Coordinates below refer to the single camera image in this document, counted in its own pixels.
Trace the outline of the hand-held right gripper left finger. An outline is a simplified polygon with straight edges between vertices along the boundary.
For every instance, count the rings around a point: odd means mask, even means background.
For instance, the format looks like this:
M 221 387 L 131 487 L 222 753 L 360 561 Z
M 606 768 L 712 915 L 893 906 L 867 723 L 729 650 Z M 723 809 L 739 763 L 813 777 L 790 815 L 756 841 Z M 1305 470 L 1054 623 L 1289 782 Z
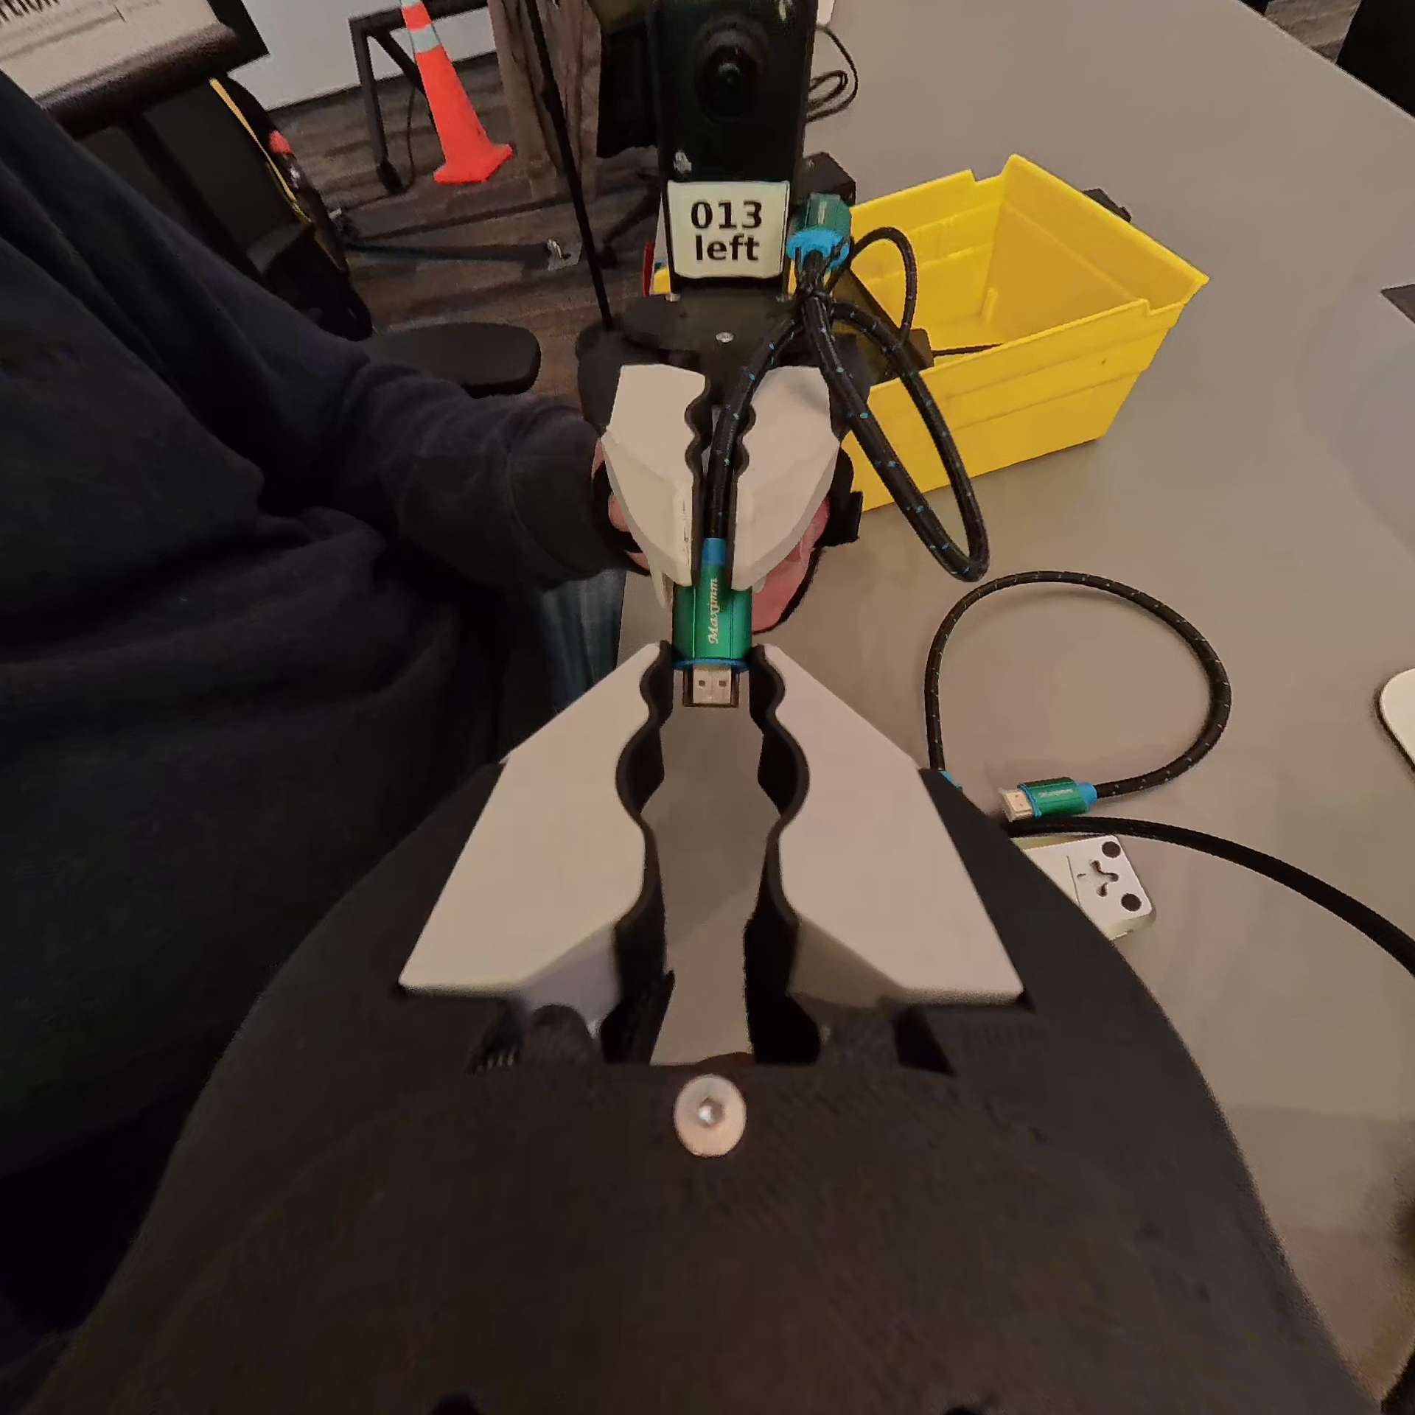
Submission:
M 674 977 L 643 809 L 674 686 L 670 645 L 640 649 L 497 765 L 404 992 L 571 1009 L 606 1061 L 650 1061 Z

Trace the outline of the person's dark sweater torso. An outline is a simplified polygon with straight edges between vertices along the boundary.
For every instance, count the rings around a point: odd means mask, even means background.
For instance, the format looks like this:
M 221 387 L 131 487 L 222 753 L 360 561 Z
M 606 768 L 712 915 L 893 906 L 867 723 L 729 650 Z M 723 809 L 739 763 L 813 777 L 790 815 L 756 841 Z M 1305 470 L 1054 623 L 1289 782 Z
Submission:
M 79 1324 L 315 923 L 527 714 L 514 515 L 3 512 L 3 1370 Z

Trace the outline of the person's left forearm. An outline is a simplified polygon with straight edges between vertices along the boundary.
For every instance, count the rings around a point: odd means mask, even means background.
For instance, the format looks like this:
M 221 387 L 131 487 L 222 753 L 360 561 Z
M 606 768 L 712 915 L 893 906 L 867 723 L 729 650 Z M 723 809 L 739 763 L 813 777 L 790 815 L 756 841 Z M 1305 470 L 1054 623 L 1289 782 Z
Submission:
M 571 408 L 370 359 L 7 77 L 2 109 L 7 617 L 340 536 L 492 588 L 615 564 L 596 435 Z

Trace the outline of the orange traffic cone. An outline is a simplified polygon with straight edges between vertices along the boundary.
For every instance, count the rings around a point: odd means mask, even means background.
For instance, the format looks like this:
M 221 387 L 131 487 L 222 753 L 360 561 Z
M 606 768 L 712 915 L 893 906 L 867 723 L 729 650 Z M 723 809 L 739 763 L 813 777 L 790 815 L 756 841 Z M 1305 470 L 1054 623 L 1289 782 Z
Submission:
M 423 81 L 423 91 L 443 152 L 443 163 L 434 172 L 434 182 L 440 185 L 483 184 L 510 162 L 514 148 L 488 138 L 451 57 L 436 34 L 426 3 L 402 3 L 401 19 L 413 42 L 418 76 Z

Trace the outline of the yellow plastic bin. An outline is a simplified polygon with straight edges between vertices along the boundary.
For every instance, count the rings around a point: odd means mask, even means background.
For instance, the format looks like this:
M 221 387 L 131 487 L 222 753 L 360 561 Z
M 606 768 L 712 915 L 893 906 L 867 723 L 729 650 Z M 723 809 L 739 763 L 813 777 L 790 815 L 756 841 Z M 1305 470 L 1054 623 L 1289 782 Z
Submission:
M 999 342 L 918 372 L 970 477 L 1107 435 L 1208 276 L 1029 158 L 854 207 L 854 236 L 911 244 L 911 330 Z

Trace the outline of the person's left hand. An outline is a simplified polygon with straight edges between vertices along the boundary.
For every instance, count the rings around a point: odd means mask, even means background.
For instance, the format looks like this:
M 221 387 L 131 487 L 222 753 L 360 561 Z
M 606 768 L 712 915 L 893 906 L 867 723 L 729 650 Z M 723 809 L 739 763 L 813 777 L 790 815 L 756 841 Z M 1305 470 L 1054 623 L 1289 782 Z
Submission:
M 805 593 L 819 561 L 819 547 L 829 522 L 829 500 L 824 500 L 802 532 L 802 539 L 787 553 L 761 585 L 753 591 L 753 635 L 778 627 Z

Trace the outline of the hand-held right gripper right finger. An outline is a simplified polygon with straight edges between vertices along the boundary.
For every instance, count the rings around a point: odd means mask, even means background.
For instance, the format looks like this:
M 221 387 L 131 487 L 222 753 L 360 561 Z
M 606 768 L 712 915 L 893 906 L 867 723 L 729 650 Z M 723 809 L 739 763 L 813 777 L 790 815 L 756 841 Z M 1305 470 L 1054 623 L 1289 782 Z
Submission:
M 749 916 L 755 1060 L 817 1060 L 810 1004 L 1017 1002 L 1022 980 L 913 758 L 778 647 L 749 654 L 749 714 L 778 810 Z

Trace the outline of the black bag yellow trim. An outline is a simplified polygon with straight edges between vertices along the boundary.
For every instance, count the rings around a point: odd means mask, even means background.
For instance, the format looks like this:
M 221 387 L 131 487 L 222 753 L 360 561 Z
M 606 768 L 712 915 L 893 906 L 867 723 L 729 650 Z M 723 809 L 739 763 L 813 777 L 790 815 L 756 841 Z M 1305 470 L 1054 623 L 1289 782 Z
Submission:
M 247 248 L 261 281 L 320 328 L 352 342 L 374 334 L 374 320 L 349 273 L 342 232 L 320 190 L 298 163 L 274 118 L 231 76 L 209 81 L 254 141 L 290 221 Z

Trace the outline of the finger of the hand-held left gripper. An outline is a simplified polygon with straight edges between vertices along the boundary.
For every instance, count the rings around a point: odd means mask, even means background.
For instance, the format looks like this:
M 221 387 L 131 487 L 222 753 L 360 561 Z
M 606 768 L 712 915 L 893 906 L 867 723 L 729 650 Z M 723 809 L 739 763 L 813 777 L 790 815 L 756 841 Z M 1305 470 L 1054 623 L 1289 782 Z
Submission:
M 734 485 L 731 585 L 755 591 L 802 539 L 835 480 L 829 391 L 808 366 L 773 369 L 755 391 Z
M 664 608 L 696 581 L 702 436 L 694 416 L 707 394 L 699 371 L 623 366 L 601 436 L 611 492 Z

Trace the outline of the black office chair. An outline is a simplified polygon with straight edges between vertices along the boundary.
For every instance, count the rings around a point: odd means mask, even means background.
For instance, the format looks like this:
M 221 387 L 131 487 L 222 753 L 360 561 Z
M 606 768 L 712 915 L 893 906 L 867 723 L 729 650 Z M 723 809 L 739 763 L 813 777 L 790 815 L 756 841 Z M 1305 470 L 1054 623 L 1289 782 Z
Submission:
M 1358 3 L 1337 67 L 1391 98 L 1413 84 L 1413 2 Z

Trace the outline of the person's jeans leg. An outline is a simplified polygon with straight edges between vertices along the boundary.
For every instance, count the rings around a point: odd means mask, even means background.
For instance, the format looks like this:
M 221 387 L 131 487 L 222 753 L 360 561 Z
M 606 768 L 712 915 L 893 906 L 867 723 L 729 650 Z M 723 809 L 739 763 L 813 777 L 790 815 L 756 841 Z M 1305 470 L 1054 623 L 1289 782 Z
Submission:
M 539 627 L 557 714 L 616 669 L 625 579 L 627 571 L 603 571 L 539 596 Z

